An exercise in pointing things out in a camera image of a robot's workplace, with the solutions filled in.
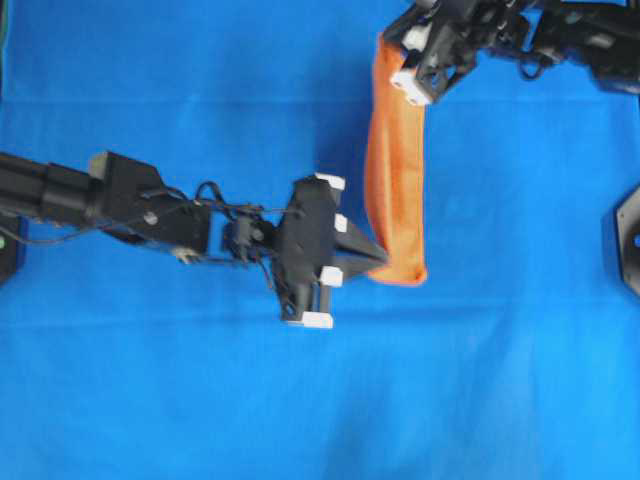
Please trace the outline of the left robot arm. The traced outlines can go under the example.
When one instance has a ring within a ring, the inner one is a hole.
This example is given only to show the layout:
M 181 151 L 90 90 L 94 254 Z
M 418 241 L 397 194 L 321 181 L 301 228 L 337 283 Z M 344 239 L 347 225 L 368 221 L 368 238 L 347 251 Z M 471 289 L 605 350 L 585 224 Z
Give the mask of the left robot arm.
M 266 208 L 229 203 L 212 181 L 187 196 L 153 165 L 113 152 L 94 156 L 84 172 L 3 154 L 1 277 L 21 268 L 31 243 L 26 226 L 40 220 L 66 227 L 72 239 L 99 231 L 186 265 L 257 265 L 284 322 L 329 329 L 332 291 L 389 260 L 341 214 L 344 188 L 338 176 L 301 178 L 280 221 L 271 223 Z

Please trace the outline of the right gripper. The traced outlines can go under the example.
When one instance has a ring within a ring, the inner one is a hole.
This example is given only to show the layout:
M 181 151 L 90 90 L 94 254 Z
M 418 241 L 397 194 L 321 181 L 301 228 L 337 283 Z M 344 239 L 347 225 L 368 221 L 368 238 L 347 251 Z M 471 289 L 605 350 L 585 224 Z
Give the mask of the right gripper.
M 405 60 L 390 83 L 414 106 L 437 102 L 476 64 L 468 39 L 477 1 L 414 1 L 383 31 Z

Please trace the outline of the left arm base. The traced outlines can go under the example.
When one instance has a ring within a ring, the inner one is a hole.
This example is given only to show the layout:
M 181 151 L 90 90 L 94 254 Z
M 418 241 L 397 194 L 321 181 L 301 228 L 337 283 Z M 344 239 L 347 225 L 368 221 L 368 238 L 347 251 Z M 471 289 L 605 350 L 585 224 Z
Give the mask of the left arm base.
M 26 246 L 13 236 L 25 237 L 27 233 L 28 223 L 23 217 L 1 213 L 1 286 L 11 280 L 24 265 Z

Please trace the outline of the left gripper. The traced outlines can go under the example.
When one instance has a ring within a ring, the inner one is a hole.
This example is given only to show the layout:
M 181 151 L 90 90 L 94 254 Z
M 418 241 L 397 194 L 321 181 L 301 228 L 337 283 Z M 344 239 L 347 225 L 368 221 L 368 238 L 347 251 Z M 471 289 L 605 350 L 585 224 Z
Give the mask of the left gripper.
M 281 319 L 331 329 L 331 289 L 384 267 L 388 254 L 347 217 L 336 217 L 344 178 L 315 173 L 294 182 L 277 228 L 273 280 Z M 334 257 L 334 251 L 364 257 Z

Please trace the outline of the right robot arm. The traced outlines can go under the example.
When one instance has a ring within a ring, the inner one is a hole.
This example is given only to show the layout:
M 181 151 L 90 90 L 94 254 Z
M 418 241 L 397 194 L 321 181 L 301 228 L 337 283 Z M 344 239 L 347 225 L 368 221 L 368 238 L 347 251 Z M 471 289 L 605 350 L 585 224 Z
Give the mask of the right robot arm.
M 532 81 L 571 61 L 603 90 L 639 92 L 639 6 L 578 1 L 415 1 L 382 34 L 401 53 L 390 77 L 412 105 L 436 103 L 481 51 Z

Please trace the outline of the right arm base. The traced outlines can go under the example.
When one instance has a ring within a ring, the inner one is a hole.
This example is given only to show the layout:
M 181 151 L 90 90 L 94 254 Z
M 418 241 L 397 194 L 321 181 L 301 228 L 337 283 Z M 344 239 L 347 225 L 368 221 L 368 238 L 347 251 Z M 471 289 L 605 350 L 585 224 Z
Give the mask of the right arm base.
M 628 189 L 601 221 L 602 259 L 613 286 L 639 302 L 639 185 Z

